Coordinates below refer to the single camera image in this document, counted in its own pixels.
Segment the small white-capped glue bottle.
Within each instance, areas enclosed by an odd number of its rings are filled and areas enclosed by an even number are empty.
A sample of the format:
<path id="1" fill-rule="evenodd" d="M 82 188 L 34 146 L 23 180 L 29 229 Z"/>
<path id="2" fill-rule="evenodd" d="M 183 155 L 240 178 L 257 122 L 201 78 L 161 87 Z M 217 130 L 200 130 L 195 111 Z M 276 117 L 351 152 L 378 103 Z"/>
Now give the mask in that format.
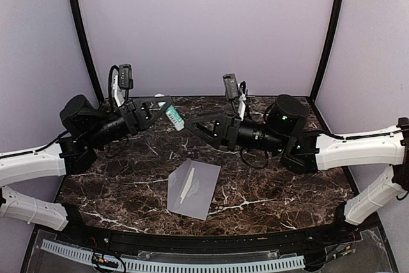
<path id="1" fill-rule="evenodd" d="M 166 111 L 165 114 L 169 121 L 173 124 L 174 128 L 176 131 L 181 131 L 185 128 L 185 121 L 184 119 L 180 116 L 178 111 L 173 107 L 173 105 L 170 105 Z"/>

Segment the grey paper envelope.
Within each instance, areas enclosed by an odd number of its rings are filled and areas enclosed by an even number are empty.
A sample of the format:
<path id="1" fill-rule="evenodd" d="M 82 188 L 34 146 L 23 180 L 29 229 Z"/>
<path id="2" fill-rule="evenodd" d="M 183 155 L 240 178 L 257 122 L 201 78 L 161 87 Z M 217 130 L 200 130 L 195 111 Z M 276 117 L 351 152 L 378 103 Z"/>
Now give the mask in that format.
<path id="1" fill-rule="evenodd" d="M 187 197 L 180 204 L 180 194 L 192 167 L 194 179 Z M 221 167 L 187 159 L 175 169 L 167 181 L 168 211 L 205 221 L 213 199 Z"/>

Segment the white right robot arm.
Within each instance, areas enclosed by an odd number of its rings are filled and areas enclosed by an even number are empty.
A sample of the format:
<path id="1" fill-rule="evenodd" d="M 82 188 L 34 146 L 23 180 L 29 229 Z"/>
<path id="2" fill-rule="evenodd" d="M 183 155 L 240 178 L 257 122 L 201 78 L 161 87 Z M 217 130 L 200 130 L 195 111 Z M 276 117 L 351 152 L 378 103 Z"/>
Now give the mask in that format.
<path id="1" fill-rule="evenodd" d="M 232 151 L 237 146 L 280 156 L 293 173 L 317 173 L 343 166 L 385 164 L 384 172 L 357 196 L 340 204 L 326 238 L 338 244 L 351 227 L 362 224 L 390 200 L 408 194 L 408 118 L 397 125 L 360 134 L 306 132 L 309 110 L 295 97 L 279 95 L 255 123 L 227 113 L 187 119 L 185 127 L 210 146 Z"/>

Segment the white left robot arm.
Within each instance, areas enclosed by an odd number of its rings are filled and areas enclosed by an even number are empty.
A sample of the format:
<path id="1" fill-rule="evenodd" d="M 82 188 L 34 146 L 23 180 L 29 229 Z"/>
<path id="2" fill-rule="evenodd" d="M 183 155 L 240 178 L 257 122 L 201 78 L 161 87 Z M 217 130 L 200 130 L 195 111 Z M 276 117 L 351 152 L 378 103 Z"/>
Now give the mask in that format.
<path id="1" fill-rule="evenodd" d="M 73 205 L 41 201 L 10 184 L 84 172 L 96 161 L 97 150 L 148 130 L 172 103 L 170 96 L 132 98 L 118 113 L 108 113 L 94 108 L 84 95 L 73 97 L 59 114 L 66 130 L 55 140 L 41 148 L 1 154 L 1 217 L 65 230 L 75 244 L 86 244 L 90 231 Z"/>

